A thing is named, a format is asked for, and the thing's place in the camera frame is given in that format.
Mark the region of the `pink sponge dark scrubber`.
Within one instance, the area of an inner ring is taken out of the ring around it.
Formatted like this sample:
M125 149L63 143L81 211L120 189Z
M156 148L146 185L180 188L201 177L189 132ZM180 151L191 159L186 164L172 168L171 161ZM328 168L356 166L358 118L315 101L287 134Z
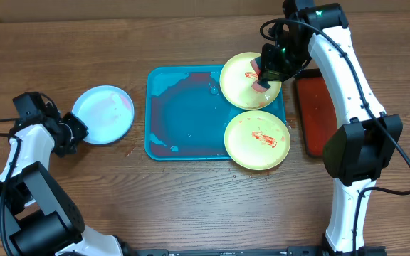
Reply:
M256 75L259 75L261 72L261 58L257 57L254 58L251 62L251 67L253 68L254 72ZM259 80L257 79L256 81L253 82L251 86L256 92L266 92L268 89L270 89L270 85L266 80Z

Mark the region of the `light blue plate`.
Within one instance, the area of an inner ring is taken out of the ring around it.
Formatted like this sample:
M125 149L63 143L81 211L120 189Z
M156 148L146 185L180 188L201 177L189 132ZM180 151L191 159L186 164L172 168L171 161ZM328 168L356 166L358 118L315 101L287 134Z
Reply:
M105 145L129 132L135 119L135 106L124 90L101 85L84 92L75 101L72 113L88 128L85 142Z

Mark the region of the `yellow-green plate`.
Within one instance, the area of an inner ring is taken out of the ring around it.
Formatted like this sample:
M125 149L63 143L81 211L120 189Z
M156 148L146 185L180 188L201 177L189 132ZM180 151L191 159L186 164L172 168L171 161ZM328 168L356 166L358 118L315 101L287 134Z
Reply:
M251 86L258 79L250 62L260 53L245 52L230 58L224 65L220 88L224 97L236 107L244 110L258 110L268 106L281 92L282 82L269 81L270 89L256 92Z
M228 123L224 146L238 165L262 171L284 161L290 150L290 133L275 115L251 110L240 113Z

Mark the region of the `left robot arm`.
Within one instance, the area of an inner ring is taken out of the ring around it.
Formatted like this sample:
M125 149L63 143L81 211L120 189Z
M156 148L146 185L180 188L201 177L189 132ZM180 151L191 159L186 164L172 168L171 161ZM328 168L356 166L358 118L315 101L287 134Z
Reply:
M0 238L7 255L131 255L126 242L85 224L78 207L49 173L51 154L74 154L88 128L62 116L51 98L25 92L4 136L11 146L0 175Z

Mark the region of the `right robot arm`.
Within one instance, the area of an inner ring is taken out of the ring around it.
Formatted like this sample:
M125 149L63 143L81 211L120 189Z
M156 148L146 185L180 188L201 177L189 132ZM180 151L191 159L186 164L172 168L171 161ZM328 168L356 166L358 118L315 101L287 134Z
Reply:
M364 244L363 227L372 189L402 132L399 115L388 115L373 95L352 46L349 23L338 3L284 1L284 18L260 28L267 43L253 67L255 89L300 74L314 60L335 109L337 131L322 159L333 179L332 214L323 238L327 255L385 255Z

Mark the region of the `black red-lined tray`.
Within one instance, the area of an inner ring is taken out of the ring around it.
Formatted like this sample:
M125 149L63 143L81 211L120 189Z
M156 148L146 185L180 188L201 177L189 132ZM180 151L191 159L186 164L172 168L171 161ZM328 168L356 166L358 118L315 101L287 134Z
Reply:
M308 156L322 158L323 149L337 131L335 109L319 69L301 71L294 79L303 139Z

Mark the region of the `teal plastic tray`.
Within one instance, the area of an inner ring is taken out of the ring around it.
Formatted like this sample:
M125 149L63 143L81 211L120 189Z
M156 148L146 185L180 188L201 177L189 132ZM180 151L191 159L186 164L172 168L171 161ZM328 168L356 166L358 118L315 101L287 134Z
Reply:
M223 96L221 65L155 68L147 77L144 148L158 161L227 160L224 132L244 110Z

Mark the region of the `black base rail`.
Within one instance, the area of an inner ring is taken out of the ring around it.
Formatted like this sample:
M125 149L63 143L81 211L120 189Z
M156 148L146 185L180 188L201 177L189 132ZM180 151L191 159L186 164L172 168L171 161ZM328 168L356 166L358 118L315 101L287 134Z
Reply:
M165 249L134 250L130 253L136 256L387 256L384 247L367 247L357 252L331 252L321 246L290 246L285 249L269 250L184 250L168 251Z

